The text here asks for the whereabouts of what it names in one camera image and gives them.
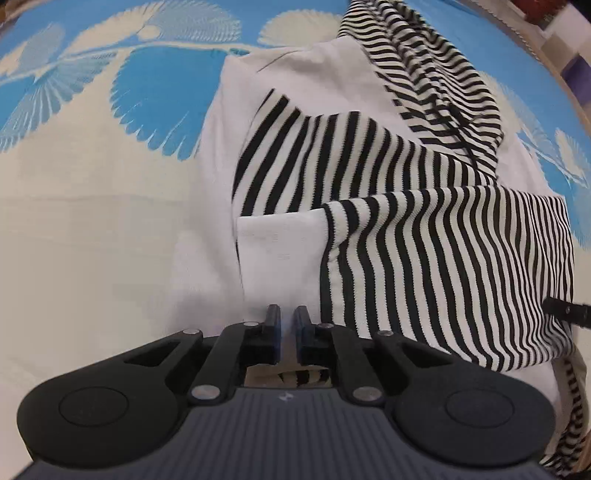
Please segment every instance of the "red object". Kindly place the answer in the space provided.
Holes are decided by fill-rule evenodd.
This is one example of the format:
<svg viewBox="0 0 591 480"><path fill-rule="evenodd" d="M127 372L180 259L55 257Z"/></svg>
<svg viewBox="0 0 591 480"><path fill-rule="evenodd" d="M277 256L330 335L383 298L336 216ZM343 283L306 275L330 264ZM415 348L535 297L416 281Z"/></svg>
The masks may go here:
<svg viewBox="0 0 591 480"><path fill-rule="evenodd" d="M534 25L540 23L546 15L552 15L567 4L567 0L511 0L519 10L525 13L525 19Z"/></svg>

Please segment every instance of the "garment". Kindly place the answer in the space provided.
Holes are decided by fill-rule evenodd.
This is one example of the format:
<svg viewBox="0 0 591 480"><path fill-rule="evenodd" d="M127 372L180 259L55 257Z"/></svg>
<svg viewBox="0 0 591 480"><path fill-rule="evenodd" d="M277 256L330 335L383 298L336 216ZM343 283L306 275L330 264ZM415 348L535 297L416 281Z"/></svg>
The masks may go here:
<svg viewBox="0 0 591 480"><path fill-rule="evenodd" d="M543 177L504 138L478 73L416 12L356 1L341 35L226 61L198 155L193 243L177 252L177 296L207 312L212 299L226 302L206 332L279 303L288 334L288 315L306 304L313 320L362 337L391 329L497 371L551 369L574 348L569 326L541 311L546 295L572 297L564 200L527 173L542 195L497 179L504 172L519 188L520 171ZM531 168L512 170L518 158ZM210 208L215 221L201 222ZM221 235L237 251L216 244ZM207 245L214 256L191 263L191 249ZM209 276L219 285L220 271L231 288L200 291ZM559 474L584 430L565 371L568 431L550 460Z"/></svg>

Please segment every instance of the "metal screw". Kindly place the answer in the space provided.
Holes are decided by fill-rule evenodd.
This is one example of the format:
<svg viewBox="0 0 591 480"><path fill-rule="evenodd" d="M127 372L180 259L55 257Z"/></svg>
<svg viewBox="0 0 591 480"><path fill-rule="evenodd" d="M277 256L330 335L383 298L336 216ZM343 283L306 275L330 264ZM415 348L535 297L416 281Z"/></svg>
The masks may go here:
<svg viewBox="0 0 591 480"><path fill-rule="evenodd" d="M191 390L191 395L198 400L214 400L220 393L220 389L215 385L197 385Z"/></svg>
<svg viewBox="0 0 591 480"><path fill-rule="evenodd" d="M359 401L376 401L382 397L382 391L375 387L358 387L353 390L353 396Z"/></svg>

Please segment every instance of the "bed sheet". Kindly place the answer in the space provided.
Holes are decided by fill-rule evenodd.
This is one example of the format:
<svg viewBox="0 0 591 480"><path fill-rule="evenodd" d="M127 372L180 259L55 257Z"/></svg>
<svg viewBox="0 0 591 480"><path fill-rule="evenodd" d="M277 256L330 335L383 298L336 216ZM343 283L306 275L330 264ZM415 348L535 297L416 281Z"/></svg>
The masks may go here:
<svg viewBox="0 0 591 480"><path fill-rule="evenodd" d="M591 301L591 141L567 96L461 4L408 3L486 74L567 199L575 295ZM347 5L53 0L0 39L0 479L28 459L14 418L30 388L169 333L172 255L225 57L334 38Z"/></svg>

